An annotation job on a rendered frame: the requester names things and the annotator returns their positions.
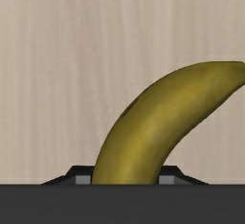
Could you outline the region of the yellow banana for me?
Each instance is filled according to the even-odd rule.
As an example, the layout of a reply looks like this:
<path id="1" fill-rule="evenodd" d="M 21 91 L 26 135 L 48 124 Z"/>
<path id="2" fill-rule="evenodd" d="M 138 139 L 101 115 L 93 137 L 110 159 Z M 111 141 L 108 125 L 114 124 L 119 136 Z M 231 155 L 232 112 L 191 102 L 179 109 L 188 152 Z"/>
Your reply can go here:
<path id="1" fill-rule="evenodd" d="M 244 85 L 241 61 L 192 64 L 160 78 L 127 106 L 111 128 L 92 183 L 155 183 L 176 145 Z"/>

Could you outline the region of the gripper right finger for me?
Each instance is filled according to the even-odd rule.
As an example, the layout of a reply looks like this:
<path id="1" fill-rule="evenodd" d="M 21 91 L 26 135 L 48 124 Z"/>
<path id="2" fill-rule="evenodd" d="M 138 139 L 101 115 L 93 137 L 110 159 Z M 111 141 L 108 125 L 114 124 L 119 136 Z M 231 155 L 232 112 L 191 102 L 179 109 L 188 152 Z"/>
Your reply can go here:
<path id="1" fill-rule="evenodd" d="M 185 175 L 177 166 L 162 166 L 159 185 L 205 185 L 205 182 Z"/>

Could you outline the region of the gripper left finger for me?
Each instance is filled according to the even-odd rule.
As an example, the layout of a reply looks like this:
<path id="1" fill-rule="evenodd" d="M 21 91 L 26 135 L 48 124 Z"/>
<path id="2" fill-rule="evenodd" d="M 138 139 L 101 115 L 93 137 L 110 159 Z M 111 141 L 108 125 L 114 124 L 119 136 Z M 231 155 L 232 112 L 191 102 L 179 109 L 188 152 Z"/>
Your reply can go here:
<path id="1" fill-rule="evenodd" d="M 45 182 L 45 185 L 90 185 L 93 166 L 72 166 L 65 175 Z"/>

